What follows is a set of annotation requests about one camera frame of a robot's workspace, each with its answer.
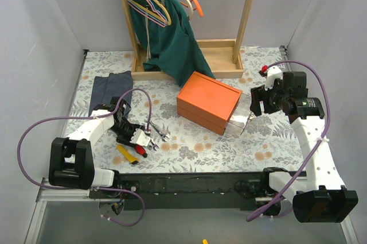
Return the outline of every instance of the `yellow handle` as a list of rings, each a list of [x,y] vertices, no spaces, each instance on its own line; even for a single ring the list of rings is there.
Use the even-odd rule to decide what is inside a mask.
[[[130,164],[135,165],[139,162],[139,159],[131,155],[122,145],[118,144],[117,150],[120,151],[120,153],[130,162]]]

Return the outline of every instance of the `green cloth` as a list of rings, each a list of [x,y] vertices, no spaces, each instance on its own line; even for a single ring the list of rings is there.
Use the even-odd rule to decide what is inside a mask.
[[[133,0],[147,7],[145,0]],[[161,27],[148,20],[151,59],[145,62],[145,71],[160,71],[172,76],[183,87],[194,71],[214,78],[204,55],[195,40],[187,14],[179,0],[165,0],[171,25]],[[130,7],[132,23],[138,40],[147,50],[146,17]]]

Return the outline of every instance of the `box lid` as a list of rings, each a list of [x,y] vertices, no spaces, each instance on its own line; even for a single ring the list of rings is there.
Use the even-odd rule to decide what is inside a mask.
[[[210,114],[226,122],[230,119],[233,109],[241,96],[242,91],[208,76],[194,72],[177,96],[177,103],[185,102],[196,115]]]

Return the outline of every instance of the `orange box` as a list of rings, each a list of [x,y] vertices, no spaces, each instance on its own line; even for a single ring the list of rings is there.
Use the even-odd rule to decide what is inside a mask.
[[[193,72],[177,96],[177,114],[223,135],[241,94],[241,90]]]

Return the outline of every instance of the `wooden frame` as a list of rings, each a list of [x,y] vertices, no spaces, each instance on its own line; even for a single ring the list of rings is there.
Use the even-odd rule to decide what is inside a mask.
[[[253,0],[245,0],[242,12],[237,39],[218,40],[198,40],[206,61],[216,78],[230,79],[241,78],[244,72],[240,48]],[[121,0],[125,14],[126,24],[130,35],[132,48],[134,50],[134,60],[132,63],[131,75],[134,80],[164,80],[171,77],[164,72],[146,72],[143,69],[143,62],[146,59],[146,52],[138,44],[132,24],[131,14],[127,0]]]

